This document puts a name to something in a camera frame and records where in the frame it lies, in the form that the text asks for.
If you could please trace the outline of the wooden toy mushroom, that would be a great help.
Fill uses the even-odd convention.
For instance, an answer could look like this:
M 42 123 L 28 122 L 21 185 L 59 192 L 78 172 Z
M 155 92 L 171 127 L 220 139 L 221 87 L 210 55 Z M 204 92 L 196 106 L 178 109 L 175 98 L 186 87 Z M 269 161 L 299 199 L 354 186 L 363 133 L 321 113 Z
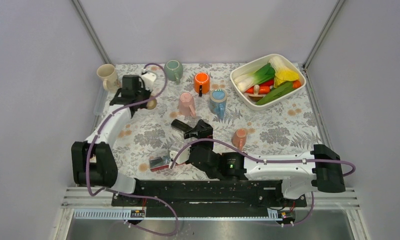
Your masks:
M 253 93 L 248 94 L 248 97 L 250 98 L 251 101 L 257 102 L 263 98 L 263 95 L 259 94 L 259 91 L 260 91 L 260 86 L 258 84 L 254 85 Z

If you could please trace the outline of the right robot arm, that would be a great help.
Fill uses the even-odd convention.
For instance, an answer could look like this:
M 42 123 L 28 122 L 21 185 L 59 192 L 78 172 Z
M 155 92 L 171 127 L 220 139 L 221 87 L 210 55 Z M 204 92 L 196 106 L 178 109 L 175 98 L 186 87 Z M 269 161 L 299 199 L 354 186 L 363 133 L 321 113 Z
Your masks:
M 179 120 L 171 123 L 185 139 L 195 138 L 174 157 L 203 171 L 208 178 L 228 181 L 279 180 L 274 193 L 276 203 L 287 206 L 308 192 L 343 193 L 346 190 L 341 160 L 324 144 L 311 151 L 292 155 L 247 155 L 213 151 L 213 128 L 203 120 L 191 127 Z

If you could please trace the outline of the large orange mug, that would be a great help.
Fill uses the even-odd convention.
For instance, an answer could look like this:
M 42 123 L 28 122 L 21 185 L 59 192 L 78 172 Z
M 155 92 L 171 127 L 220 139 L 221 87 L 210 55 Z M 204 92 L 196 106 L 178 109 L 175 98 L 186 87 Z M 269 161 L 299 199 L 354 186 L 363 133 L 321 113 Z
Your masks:
M 194 90 L 202 97 L 210 90 L 210 76 L 205 72 L 199 72 L 194 76 Z

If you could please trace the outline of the white plastic basin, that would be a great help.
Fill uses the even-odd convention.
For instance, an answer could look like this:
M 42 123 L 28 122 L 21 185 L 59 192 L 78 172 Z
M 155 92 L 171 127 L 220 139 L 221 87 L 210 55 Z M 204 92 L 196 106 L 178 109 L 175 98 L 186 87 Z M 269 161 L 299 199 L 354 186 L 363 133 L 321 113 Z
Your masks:
M 248 93 L 245 92 L 241 92 L 239 91 L 239 89 L 236 87 L 235 83 L 234 83 L 234 79 L 240 75 L 246 74 L 246 73 L 250 73 L 250 72 L 255 72 L 258 69 L 260 69 L 262 66 L 266 65 L 267 63 L 269 63 L 269 59 L 271 59 L 274 56 L 279 56 L 283 59 L 285 65 L 296 71 L 299 75 L 299 79 L 294 81 L 293 83 L 293 88 L 294 90 L 272 102 L 269 102 L 265 105 L 256 105 L 256 102 L 251 101 L 250 98 L 248 97 Z M 307 80 L 305 78 L 305 76 L 300 72 L 300 70 L 297 69 L 297 67 L 294 66 L 294 64 L 292 62 L 290 62 L 287 58 L 285 58 L 284 56 L 277 54 L 277 53 L 272 53 L 269 55 L 266 55 L 264 57 L 258 58 L 256 60 L 253 60 L 251 62 L 248 62 L 238 68 L 236 68 L 235 70 L 233 70 L 230 73 L 230 80 L 231 83 L 233 85 L 233 87 L 235 88 L 236 93 L 239 95 L 239 97 L 241 98 L 241 100 L 252 110 L 254 111 L 261 111 L 264 110 L 266 108 L 269 108 L 273 105 L 275 105 L 276 103 L 290 97 L 291 95 L 299 92 L 301 89 L 303 89 L 306 86 Z

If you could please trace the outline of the cream ceramic mug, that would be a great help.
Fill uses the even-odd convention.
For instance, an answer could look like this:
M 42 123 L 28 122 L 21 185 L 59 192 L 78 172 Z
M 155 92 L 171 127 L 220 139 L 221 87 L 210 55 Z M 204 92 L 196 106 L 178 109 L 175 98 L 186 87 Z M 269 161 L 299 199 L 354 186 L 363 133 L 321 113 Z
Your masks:
M 115 66 L 112 64 L 103 64 L 96 70 L 97 76 L 102 81 L 103 89 L 115 94 L 121 88 Z

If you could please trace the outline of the yellow toy cabbage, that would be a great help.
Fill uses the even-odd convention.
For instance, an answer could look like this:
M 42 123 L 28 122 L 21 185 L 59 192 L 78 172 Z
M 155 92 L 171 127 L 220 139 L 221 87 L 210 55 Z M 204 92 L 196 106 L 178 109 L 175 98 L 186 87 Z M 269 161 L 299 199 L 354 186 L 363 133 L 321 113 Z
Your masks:
M 294 82 L 299 79 L 298 73 L 288 68 L 280 56 L 272 57 L 269 63 L 275 70 L 274 88 L 278 88 L 284 82 Z

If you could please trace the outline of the small orange cup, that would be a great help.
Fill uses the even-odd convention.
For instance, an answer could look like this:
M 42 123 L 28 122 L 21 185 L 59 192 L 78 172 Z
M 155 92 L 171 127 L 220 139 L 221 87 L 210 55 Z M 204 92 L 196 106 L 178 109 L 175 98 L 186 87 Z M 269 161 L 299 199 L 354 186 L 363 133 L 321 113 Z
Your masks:
M 152 109 L 156 108 L 156 106 L 157 106 L 157 99 L 152 99 L 149 102 L 147 102 L 146 109 L 152 110 Z

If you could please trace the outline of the silver red stapler box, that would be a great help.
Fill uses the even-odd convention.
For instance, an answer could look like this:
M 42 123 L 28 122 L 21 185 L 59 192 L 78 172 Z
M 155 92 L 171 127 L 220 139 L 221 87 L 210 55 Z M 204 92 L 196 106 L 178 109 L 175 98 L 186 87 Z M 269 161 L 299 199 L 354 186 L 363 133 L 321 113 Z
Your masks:
M 151 172 L 167 169 L 172 164 L 171 150 L 163 156 L 159 156 L 149 160 L 149 167 Z

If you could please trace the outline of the floral tablecloth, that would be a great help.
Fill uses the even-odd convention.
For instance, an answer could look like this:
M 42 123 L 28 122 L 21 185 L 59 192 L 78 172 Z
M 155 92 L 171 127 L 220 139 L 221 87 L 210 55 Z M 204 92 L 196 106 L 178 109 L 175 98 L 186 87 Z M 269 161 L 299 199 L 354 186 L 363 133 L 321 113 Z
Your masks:
M 244 152 L 253 155 L 290 155 L 310 151 L 321 143 L 315 114 L 305 89 L 261 111 L 247 107 L 237 95 L 230 81 L 230 72 L 237 63 L 185 63 L 179 84 L 164 84 L 161 69 L 151 66 L 158 75 L 155 92 L 160 93 L 157 106 L 152 110 L 138 110 L 134 117 L 117 129 L 117 140 L 112 153 L 121 174 L 140 180 L 205 180 L 206 175 L 192 165 L 179 165 L 173 169 L 151 171 L 149 162 L 167 155 L 168 149 L 182 141 L 181 132 L 171 127 L 175 119 L 190 126 L 199 119 L 209 123 L 217 153 L 227 152 L 224 143 L 230 143 L 237 129 L 247 132 Z M 178 109 L 178 99 L 184 92 L 194 93 L 193 78 L 199 72 L 207 73 L 211 89 L 224 89 L 227 94 L 225 116 L 219 119 L 208 107 L 209 97 L 195 98 L 197 118 L 183 116 Z

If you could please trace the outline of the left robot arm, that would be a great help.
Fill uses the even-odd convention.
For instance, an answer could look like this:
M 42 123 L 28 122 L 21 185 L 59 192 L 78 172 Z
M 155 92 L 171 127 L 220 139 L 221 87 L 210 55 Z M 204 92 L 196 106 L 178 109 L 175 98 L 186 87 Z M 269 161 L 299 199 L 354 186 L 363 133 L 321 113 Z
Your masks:
M 112 153 L 120 131 L 138 109 L 147 107 L 157 75 L 146 72 L 141 75 L 124 75 L 122 87 L 109 103 L 106 117 L 85 141 L 71 146 L 74 182 L 90 184 L 124 193 L 124 199 L 132 206 L 143 199 L 142 190 L 136 188 L 136 179 L 118 172 Z

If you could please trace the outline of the light pink mug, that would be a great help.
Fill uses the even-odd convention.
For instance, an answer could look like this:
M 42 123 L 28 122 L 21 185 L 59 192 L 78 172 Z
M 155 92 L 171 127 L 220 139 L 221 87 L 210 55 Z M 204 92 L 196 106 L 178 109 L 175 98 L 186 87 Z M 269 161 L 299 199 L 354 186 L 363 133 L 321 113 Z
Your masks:
M 196 117 L 195 101 L 189 92 L 183 92 L 179 97 L 179 111 L 183 116 Z

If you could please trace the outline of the orange toy carrot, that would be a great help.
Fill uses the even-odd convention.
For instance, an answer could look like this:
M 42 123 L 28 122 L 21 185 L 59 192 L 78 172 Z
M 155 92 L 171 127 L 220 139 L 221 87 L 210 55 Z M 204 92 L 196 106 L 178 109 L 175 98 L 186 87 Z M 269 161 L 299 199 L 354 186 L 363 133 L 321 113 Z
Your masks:
M 271 79 L 267 82 L 259 84 L 258 87 L 257 86 L 250 87 L 245 91 L 245 93 L 250 95 L 265 95 L 272 90 L 273 85 L 274 85 L 274 80 Z

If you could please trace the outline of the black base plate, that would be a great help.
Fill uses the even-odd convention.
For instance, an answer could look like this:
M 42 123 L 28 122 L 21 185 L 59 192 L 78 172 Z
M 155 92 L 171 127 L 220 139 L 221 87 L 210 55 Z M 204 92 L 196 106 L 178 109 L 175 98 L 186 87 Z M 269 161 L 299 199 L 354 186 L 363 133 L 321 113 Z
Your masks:
M 305 195 L 295 200 L 283 198 L 280 180 L 242 181 L 170 181 L 137 180 L 135 195 L 142 199 L 118 195 L 113 207 L 140 207 L 148 218 L 171 218 L 170 204 L 180 218 L 265 217 L 268 210 L 282 207 L 306 207 Z

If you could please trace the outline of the black rectangular box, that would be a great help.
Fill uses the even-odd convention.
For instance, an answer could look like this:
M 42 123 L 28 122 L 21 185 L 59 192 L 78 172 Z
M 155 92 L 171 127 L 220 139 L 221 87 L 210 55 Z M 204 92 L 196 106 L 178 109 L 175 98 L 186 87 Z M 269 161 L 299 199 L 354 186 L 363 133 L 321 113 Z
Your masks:
M 193 130 L 193 127 L 190 125 L 178 120 L 174 119 L 171 123 L 171 127 L 179 132 L 181 132 L 183 135 L 190 133 Z

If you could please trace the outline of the green ceramic mug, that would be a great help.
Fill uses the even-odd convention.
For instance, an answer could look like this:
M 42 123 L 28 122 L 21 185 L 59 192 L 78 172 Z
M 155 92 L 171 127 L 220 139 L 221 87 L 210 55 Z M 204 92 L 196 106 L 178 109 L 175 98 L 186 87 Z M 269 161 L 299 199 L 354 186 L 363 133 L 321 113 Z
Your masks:
M 164 71 L 169 81 L 175 82 L 176 84 L 181 83 L 183 77 L 183 65 L 177 60 L 169 60 L 165 66 Z

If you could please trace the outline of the salmon pink printed mug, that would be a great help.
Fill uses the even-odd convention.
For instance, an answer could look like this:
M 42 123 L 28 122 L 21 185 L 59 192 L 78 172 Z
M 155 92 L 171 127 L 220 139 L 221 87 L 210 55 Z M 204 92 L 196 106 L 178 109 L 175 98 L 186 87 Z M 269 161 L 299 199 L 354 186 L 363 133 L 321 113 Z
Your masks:
M 232 145 L 238 150 L 242 151 L 246 144 L 247 134 L 247 130 L 244 128 L 239 128 L 235 130 L 231 139 Z

